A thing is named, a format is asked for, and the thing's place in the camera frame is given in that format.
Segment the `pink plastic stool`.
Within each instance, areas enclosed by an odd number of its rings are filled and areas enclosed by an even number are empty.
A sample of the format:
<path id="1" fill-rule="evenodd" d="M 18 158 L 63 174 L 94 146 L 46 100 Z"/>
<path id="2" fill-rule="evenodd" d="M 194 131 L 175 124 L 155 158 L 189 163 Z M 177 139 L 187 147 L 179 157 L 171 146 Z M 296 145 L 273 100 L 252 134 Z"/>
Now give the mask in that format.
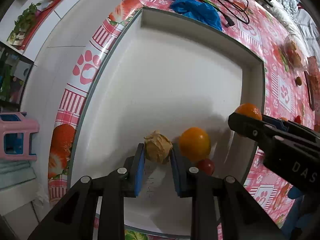
<path id="1" fill-rule="evenodd" d="M 31 139 L 40 126 L 26 115 L 25 112 L 1 113 L 1 159 L 36 161 L 36 154 L 31 152 Z"/>

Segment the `brown kiwi on table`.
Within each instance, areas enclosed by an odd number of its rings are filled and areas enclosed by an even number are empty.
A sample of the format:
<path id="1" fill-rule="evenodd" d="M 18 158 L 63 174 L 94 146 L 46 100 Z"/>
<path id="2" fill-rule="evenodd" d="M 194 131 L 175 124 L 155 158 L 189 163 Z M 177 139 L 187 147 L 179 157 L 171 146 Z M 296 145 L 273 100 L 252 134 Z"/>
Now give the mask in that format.
<path id="1" fill-rule="evenodd" d="M 300 76 L 296 77 L 295 79 L 296 85 L 301 86 L 302 85 L 302 79 Z"/>

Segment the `white square tray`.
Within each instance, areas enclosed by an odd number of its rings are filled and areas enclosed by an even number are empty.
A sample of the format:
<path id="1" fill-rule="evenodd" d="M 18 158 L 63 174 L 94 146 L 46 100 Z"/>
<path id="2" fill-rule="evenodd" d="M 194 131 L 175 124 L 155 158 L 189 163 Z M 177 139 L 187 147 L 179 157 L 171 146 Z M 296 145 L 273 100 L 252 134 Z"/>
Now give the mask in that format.
<path id="1" fill-rule="evenodd" d="M 103 60 L 78 124 L 68 187 L 121 167 L 153 131 L 172 142 L 205 130 L 214 176 L 244 182 L 256 143 L 227 120 L 242 103 L 265 103 L 264 63 L 226 34 L 190 18 L 140 10 Z"/>

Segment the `green potted plant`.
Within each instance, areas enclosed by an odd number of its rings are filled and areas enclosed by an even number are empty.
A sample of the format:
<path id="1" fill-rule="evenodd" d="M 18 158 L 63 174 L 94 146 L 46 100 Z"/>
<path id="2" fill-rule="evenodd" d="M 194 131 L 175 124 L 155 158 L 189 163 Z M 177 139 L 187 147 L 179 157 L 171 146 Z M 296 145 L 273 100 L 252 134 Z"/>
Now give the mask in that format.
<path id="1" fill-rule="evenodd" d="M 31 3 L 27 9 L 25 9 L 21 15 L 18 16 L 15 21 L 14 29 L 11 31 L 7 41 L 12 46 L 20 46 L 25 36 L 34 27 L 37 21 L 37 17 L 40 14 L 38 7 L 39 3 Z"/>

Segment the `orange tangerine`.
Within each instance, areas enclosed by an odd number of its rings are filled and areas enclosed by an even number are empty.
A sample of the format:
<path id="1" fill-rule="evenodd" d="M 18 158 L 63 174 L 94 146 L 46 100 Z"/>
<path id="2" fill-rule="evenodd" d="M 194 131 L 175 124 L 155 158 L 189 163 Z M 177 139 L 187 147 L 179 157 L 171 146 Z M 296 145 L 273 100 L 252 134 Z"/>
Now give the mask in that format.
<path id="1" fill-rule="evenodd" d="M 252 103 L 243 103 L 234 112 L 253 118 L 255 120 L 263 120 L 260 109 Z"/>

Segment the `yellow orange tomato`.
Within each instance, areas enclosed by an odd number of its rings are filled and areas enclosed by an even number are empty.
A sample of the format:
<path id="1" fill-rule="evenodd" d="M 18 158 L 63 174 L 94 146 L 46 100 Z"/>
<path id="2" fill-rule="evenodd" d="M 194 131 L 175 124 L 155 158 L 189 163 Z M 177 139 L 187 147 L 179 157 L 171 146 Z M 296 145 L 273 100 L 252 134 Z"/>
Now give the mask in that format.
<path id="1" fill-rule="evenodd" d="M 208 133 L 198 127 L 191 127 L 184 131 L 178 139 L 178 146 L 181 155 L 192 163 L 206 159 L 211 151 Z"/>

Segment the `red cherry tomato on table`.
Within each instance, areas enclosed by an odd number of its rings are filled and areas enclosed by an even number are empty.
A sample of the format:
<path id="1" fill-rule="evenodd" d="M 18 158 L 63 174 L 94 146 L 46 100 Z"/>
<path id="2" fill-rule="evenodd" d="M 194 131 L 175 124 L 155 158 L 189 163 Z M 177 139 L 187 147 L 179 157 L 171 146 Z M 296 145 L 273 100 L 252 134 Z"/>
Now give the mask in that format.
<path id="1" fill-rule="evenodd" d="M 296 116 L 294 119 L 294 122 L 301 124 L 302 123 L 302 117 L 300 115 Z"/>

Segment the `glass fruit bowl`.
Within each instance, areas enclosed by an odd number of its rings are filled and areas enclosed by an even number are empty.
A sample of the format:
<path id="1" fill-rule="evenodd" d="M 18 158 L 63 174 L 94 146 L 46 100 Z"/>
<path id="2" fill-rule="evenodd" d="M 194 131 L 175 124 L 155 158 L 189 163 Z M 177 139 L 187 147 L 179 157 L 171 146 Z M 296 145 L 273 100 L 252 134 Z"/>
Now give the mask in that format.
<path id="1" fill-rule="evenodd" d="M 305 44 L 298 35 L 289 34 L 284 40 L 284 52 L 290 66 L 298 71 L 306 71 L 308 66 Z"/>

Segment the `blue rubber glove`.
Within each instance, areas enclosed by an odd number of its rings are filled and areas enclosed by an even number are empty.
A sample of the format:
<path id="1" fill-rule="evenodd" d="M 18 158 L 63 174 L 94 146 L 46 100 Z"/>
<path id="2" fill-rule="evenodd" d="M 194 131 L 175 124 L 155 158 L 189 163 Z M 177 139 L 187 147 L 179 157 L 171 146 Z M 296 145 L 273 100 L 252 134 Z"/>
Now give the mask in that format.
<path id="1" fill-rule="evenodd" d="M 220 16 L 210 4 L 196 0 L 173 0 L 170 9 L 180 15 L 205 23 L 219 31 L 222 30 Z"/>

